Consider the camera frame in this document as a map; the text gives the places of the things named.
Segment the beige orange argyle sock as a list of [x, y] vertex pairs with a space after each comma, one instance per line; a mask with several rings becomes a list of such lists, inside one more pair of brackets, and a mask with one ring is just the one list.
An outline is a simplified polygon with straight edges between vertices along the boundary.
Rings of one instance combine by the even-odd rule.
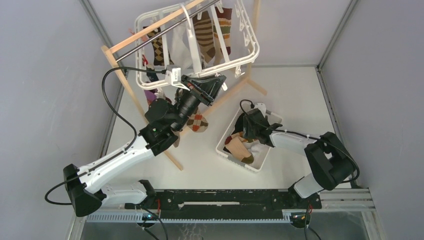
[[209, 127], [209, 123], [201, 113], [194, 113], [187, 120], [186, 126], [194, 133], [203, 133]]

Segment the white plastic clip hanger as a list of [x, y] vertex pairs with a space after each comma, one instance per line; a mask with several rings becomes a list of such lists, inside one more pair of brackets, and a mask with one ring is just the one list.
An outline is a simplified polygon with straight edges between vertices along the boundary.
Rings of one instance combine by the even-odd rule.
[[[243, 1], [235, 1], [234, 8], [225, 8], [220, 0], [210, 0], [205, 5], [198, 3], [196, 8], [196, 12], [190, 14], [188, 6], [175, 4], [140, 15], [135, 21], [138, 31], [141, 30], [140, 23], [147, 18], [162, 19], [177, 10], [184, 11], [182, 19], [171, 20], [172, 26], [162, 24], [154, 29], [148, 41], [136, 40], [137, 67], [147, 67], [144, 47], [152, 44], [155, 66], [179, 67], [181, 70], [192, 67], [188, 76], [194, 78], [212, 76], [230, 69], [234, 69], [236, 78], [243, 75], [241, 66], [254, 63], [260, 53], [260, 45]], [[243, 49], [234, 59], [230, 53], [233, 14], [239, 20], [239, 32], [243, 35]]]

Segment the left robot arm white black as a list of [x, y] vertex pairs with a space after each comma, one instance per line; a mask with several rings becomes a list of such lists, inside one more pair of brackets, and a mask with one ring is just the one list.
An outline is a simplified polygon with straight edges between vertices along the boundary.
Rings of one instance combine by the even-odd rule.
[[171, 104], [157, 97], [148, 106], [148, 124], [136, 133], [135, 140], [112, 153], [84, 166], [70, 164], [63, 169], [65, 189], [77, 217], [96, 212], [101, 206], [140, 204], [149, 209], [157, 196], [148, 180], [130, 186], [111, 186], [109, 181], [134, 165], [152, 159], [171, 147], [177, 132], [186, 125], [200, 104], [211, 106], [226, 76], [217, 74], [202, 78], [182, 75], [184, 88]]

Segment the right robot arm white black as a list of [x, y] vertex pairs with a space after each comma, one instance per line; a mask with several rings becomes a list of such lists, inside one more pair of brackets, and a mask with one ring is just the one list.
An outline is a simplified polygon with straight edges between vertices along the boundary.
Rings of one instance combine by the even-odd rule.
[[243, 136], [259, 140], [271, 148], [281, 148], [305, 156], [311, 173], [295, 182], [289, 189], [289, 203], [302, 208], [309, 197], [322, 191], [331, 191], [359, 171], [339, 138], [332, 132], [319, 136], [282, 129], [282, 124], [270, 124], [257, 109], [243, 113]]

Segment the black sock in basket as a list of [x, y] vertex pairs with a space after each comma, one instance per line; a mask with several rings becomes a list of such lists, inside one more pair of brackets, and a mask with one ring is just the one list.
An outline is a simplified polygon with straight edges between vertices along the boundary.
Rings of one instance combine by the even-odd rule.
[[237, 118], [237, 120], [234, 124], [234, 130], [232, 131], [231, 135], [242, 132], [243, 126], [244, 126], [244, 114], [241, 114]]

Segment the white plastic basket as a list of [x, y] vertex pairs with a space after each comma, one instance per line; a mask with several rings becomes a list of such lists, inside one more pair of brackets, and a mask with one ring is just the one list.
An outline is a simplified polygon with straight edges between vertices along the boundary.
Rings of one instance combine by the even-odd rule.
[[224, 131], [215, 151], [224, 159], [251, 172], [259, 172], [271, 147], [259, 140], [243, 137], [243, 115], [239, 109]]

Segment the white sock in basket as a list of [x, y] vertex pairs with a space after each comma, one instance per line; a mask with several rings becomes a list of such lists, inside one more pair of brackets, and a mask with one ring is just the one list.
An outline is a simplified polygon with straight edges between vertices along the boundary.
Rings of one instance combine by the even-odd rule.
[[257, 161], [260, 159], [260, 155], [262, 153], [266, 153], [269, 150], [269, 147], [267, 145], [261, 144], [260, 142], [254, 142], [250, 147], [249, 151], [253, 157], [253, 161]]

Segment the tan sock in basket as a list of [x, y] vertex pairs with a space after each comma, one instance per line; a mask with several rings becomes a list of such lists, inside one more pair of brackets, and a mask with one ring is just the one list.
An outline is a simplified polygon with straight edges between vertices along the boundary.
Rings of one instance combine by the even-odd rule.
[[244, 142], [241, 142], [236, 134], [228, 136], [224, 141], [225, 150], [232, 154], [234, 158], [244, 164], [252, 164], [253, 156], [251, 152], [245, 147]]

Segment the white sock hanging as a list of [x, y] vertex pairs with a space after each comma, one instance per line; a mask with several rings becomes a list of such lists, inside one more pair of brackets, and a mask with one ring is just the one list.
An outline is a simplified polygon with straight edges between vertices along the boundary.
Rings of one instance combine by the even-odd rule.
[[192, 58], [189, 48], [184, 43], [183, 37], [187, 33], [187, 24], [182, 23], [172, 31], [170, 58], [174, 65], [187, 69], [192, 65]]

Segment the navy blue sock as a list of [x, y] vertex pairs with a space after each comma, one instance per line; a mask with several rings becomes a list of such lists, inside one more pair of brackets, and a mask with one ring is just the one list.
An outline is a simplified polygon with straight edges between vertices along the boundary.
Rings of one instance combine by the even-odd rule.
[[146, 76], [150, 83], [159, 81], [158, 72], [154, 68], [147, 68], [146, 70]]

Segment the brown yellow argyle sock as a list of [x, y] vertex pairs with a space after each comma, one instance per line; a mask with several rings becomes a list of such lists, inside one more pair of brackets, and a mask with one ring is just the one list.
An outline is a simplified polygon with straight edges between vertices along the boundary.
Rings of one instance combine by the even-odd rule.
[[[158, 33], [161, 32], [161, 28], [158, 27], [154, 29], [153, 31], [147, 33], [146, 35], [142, 36], [141, 39], [145, 42], [149, 40], [150, 38], [154, 37]], [[162, 37], [155, 38], [151, 42], [153, 53], [154, 53], [154, 60], [153, 65], [154, 66], [165, 66], [165, 58], [164, 58], [164, 46], [163, 46], [163, 39]]]

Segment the metal hanging rod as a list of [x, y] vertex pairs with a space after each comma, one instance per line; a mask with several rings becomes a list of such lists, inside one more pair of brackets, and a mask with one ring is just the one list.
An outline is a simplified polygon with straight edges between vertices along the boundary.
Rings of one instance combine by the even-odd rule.
[[[169, 22], [170, 20], [173, 20], [174, 18], [176, 18], [177, 16], [181, 15], [184, 13], [184, 10], [188, 11], [190, 10], [192, 7], [195, 7], [196, 5], [199, 5], [201, 2], [203, 2], [202, 0], [195, 0], [187, 5], [183, 5], [179, 10], [176, 10], [175, 12], [169, 14], [168, 16], [162, 18], [161, 20], [155, 22], [154, 24], [151, 24], [149, 27], [143, 29], [140, 32], [137, 32], [136, 34], [134, 34], [133, 36], [123, 40], [122, 42], [118, 43], [117, 45], [113, 46], [110, 48], [110, 52], [111, 53], [115, 53], [118, 50], [122, 49], [123, 47], [129, 45], [130, 43], [140, 39], [142, 36], [147, 35], [148, 33], [150, 33], [151, 31], [157, 29], [157, 28], [162, 28], [162, 25], [165, 25], [167, 22]], [[167, 34], [168, 32], [170, 32], [171, 30], [173, 30], [174, 28], [176, 28], [177, 26], [181, 25], [184, 22], [188, 22], [191, 20], [191, 18], [194, 17], [194, 15], [199, 14], [203, 11], [206, 10], [206, 8], [208, 7], [212, 7], [213, 5], [215, 5], [216, 3], [218, 3], [219, 0], [212, 0], [211, 2], [209, 2], [208, 4], [206, 4], [204, 7], [201, 7], [200, 9], [196, 10], [195, 12], [193, 12], [190, 15], [186, 15], [185, 18], [177, 21], [176, 23], [174, 23], [173, 25], [171, 25], [170, 27], [166, 28], [166, 29], [162, 29], [161, 32], [159, 32], [158, 34], [154, 35], [152, 38], [149, 38], [147, 41], [137, 45], [136, 47], [132, 48], [131, 50], [127, 51], [126, 53], [124, 53], [123, 55], [121, 55], [120, 57], [118, 57], [116, 59], [117, 62], [122, 61], [123, 59], [127, 58], [128, 56], [132, 55], [133, 53], [135, 53], [136, 51], [138, 51], [139, 49], [143, 48], [144, 46], [148, 45], [149, 43], [151, 43], [153, 40], [157, 39], [158, 37], [162, 37], [163, 35]]]

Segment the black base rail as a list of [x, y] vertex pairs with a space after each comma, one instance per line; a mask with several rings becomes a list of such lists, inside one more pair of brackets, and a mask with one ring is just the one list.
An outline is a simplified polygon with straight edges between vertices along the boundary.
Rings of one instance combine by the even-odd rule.
[[277, 212], [322, 208], [315, 193], [294, 199], [287, 189], [164, 189], [140, 204], [126, 203], [126, 210], [146, 208], [166, 217], [276, 217]]

